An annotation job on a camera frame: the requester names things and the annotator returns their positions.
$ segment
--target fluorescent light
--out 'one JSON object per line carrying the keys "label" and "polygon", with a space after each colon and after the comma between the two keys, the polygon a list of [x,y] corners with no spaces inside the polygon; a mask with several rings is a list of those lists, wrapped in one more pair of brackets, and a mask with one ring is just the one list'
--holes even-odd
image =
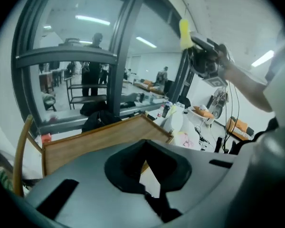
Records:
{"label": "fluorescent light", "polygon": [[261,56],[257,61],[255,61],[251,66],[257,67],[261,65],[262,63],[265,63],[269,59],[271,59],[274,56],[275,52],[273,50],[270,50],[266,52],[263,56]]}
{"label": "fluorescent light", "polygon": [[87,21],[91,21],[91,22],[96,22],[96,23],[100,23],[100,24],[104,24],[104,25],[110,25],[110,22],[108,22],[108,21],[96,19],[96,18],[92,18],[92,17],[88,17],[88,16],[76,15],[75,18],[81,19],[81,20],[87,20]]}
{"label": "fluorescent light", "polygon": [[80,40],[79,42],[80,42],[80,43],[85,43],[85,44],[93,44],[93,42],[91,42],[91,41],[85,41],[85,40]]}
{"label": "fluorescent light", "polygon": [[156,45],[153,45],[151,42],[141,38],[141,37],[136,37],[136,39],[138,39],[139,41],[143,42],[144,44],[147,44],[148,46],[152,47],[152,48],[157,48]]}

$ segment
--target yellow object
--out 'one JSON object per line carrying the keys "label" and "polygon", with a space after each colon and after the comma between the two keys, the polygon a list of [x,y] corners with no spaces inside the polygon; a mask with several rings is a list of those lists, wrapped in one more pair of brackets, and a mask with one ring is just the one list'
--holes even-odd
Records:
{"label": "yellow object", "polygon": [[180,41],[180,47],[182,50],[191,48],[194,45],[190,36],[189,22],[186,19],[180,20]]}

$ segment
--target dark metal window frame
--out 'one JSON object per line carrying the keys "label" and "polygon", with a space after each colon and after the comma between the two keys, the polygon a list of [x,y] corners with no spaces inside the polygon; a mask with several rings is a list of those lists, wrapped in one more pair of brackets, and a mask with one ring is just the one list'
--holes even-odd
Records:
{"label": "dark metal window frame", "polygon": [[[107,103],[109,110],[115,114],[120,114],[121,92],[123,84],[124,69],[127,60],[130,40],[134,31],[135,22],[142,4],[146,4],[154,10],[159,16],[167,21],[173,30],[179,35],[178,28],[175,26],[180,20],[180,15],[170,4],[168,0],[125,0],[121,8],[119,18],[114,26],[114,33],[111,38],[109,51],[75,47],[60,46],[33,49],[33,43],[39,24],[40,17],[48,0],[28,0],[16,26],[12,45],[11,70],[12,81],[15,91],[15,97],[20,108],[23,120],[29,114],[34,117],[34,124],[31,133],[36,136],[38,133],[57,133],[63,129],[68,131],[80,128],[83,118],[73,119],[71,121],[59,121],[55,124],[43,123],[31,87],[29,66],[45,63],[48,61],[96,61],[99,63],[108,63],[110,67],[109,83],[107,88]],[[184,63],[185,57],[182,56],[180,67],[175,82],[171,86],[171,100],[176,102],[181,86],[184,82],[188,64]]]}

